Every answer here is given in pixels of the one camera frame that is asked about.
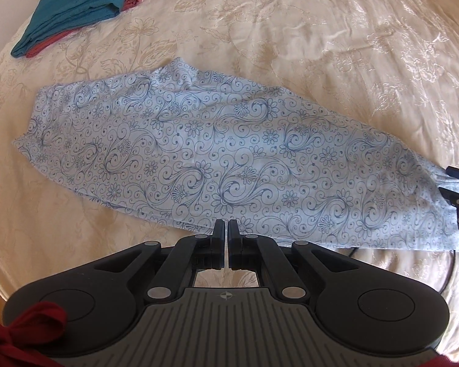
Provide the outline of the light blue floral pants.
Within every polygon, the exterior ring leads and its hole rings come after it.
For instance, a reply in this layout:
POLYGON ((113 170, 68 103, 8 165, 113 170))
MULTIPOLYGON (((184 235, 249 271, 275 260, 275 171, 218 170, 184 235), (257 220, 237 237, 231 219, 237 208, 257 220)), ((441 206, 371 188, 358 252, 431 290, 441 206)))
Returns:
POLYGON ((459 180, 400 139, 270 87, 174 59, 54 84, 15 147, 51 181, 147 221, 218 219, 279 243, 459 252, 459 180))

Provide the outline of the cream floral bedspread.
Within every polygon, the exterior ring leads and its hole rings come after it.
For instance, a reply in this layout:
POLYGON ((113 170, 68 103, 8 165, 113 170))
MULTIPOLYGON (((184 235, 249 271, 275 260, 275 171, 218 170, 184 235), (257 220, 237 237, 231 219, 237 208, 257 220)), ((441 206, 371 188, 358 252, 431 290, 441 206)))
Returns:
POLYGON ((75 195, 14 145, 40 88, 176 57, 286 87, 459 167, 459 0, 143 0, 34 58, 0 53, 0 300, 144 239, 184 235, 75 195))

